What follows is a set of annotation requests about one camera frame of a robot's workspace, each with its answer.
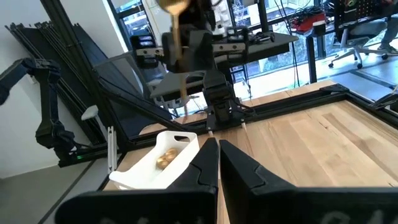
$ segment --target red object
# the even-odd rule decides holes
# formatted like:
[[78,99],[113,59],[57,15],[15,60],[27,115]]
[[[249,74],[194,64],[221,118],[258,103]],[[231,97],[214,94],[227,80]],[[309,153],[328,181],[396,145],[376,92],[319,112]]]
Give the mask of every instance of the red object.
[[312,24],[318,21],[326,21],[325,13],[320,13],[304,19],[299,25],[294,25],[294,28],[300,32],[306,32],[312,28]]

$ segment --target wooden table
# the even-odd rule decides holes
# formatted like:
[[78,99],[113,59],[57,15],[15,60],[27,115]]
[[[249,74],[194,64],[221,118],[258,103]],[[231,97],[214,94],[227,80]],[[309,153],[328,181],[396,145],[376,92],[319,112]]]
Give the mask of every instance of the wooden table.
[[[248,106],[317,90],[325,81],[245,101]],[[194,114],[187,122],[204,119]],[[142,133],[162,129],[146,127]],[[215,133],[265,168],[299,187],[398,187],[398,130],[347,101],[319,106]],[[200,146],[208,138],[199,138]],[[126,171],[150,148],[129,152],[118,170]],[[219,180],[218,223],[229,223]],[[109,181],[105,190],[116,190]]]

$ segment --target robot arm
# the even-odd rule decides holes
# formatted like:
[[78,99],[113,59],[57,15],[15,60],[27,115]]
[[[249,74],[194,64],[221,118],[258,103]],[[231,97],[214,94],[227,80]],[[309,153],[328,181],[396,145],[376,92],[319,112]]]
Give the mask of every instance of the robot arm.
[[54,148],[60,160],[67,160],[76,144],[74,134],[66,131],[58,118],[57,82],[61,77],[58,63],[32,58],[16,60],[0,74],[0,105],[6,102],[11,88],[25,74],[34,76],[40,83],[42,122],[36,130],[36,141],[48,149]]

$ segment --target white plastic basket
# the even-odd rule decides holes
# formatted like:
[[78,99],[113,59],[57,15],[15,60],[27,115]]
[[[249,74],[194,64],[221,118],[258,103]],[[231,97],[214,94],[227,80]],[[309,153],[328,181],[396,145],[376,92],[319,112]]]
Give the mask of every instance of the white plastic basket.
[[[187,137],[189,142],[177,141],[175,136]],[[172,147],[178,149],[178,156],[164,170],[157,168],[156,160]],[[187,169],[198,151],[198,136],[195,133],[163,131],[156,137],[156,146],[136,165],[126,172],[112,172],[109,179],[122,190],[166,189]]]

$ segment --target golden object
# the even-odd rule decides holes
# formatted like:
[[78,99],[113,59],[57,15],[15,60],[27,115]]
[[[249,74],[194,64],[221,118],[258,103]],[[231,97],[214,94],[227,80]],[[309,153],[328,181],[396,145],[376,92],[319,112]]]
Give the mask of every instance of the golden object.
[[157,160],[156,160],[156,166],[159,169],[164,170],[170,163],[166,160],[165,156],[160,156]]
[[[172,30],[173,30],[173,40],[175,47],[175,58],[177,61],[182,59],[182,48],[181,48],[181,35],[180,26],[178,23],[178,17],[180,14],[186,10],[190,4],[190,0],[158,0],[159,6],[170,13],[172,16]],[[181,99],[184,102],[187,97],[185,76],[181,75]],[[188,116],[187,106],[184,105],[185,116]]]
[[164,154],[164,156],[166,157],[166,160],[169,162],[172,162],[176,156],[178,155],[178,150],[176,148],[171,148],[169,150],[167,150],[167,152]]

